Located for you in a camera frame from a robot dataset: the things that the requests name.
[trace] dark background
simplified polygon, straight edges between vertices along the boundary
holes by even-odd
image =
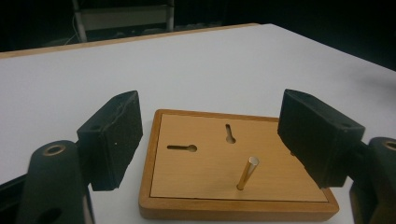
[[[82,7],[162,2],[166,1],[85,0]],[[0,51],[42,48],[75,34],[71,0],[3,0],[0,8]],[[175,13],[176,26],[272,23],[396,70],[396,7],[390,1],[176,0]]]

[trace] keyhole-shaped cutout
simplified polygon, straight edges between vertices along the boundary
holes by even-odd
[[[198,147],[196,145],[189,145],[189,146],[170,145],[167,148],[173,149],[173,150],[186,150],[186,151],[190,151],[190,152],[196,152],[198,149]]]
[[[230,144],[234,144],[236,142],[236,139],[233,137],[230,124],[225,125],[225,130],[227,131],[227,137],[225,140],[227,140],[227,142]]]

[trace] white surface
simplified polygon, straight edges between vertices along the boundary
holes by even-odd
[[[396,138],[395,72],[274,25],[3,59],[0,73],[0,183],[24,174],[37,148],[77,141],[78,127],[112,96],[139,91],[144,137],[120,188],[92,192],[97,223],[199,223],[139,215],[159,108],[278,117],[288,88],[365,126],[365,143]],[[353,223],[349,187],[332,189],[341,210],[327,223]]]

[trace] wooden board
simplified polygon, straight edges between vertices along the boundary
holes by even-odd
[[[321,221],[338,211],[277,135],[277,119],[156,112],[139,196],[147,218]],[[248,158],[260,164],[236,188]]]

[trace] wooden box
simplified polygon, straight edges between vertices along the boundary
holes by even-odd
[[[276,118],[158,110],[139,194],[142,217],[323,221],[338,211],[277,135]],[[260,164],[243,190],[248,158]]]

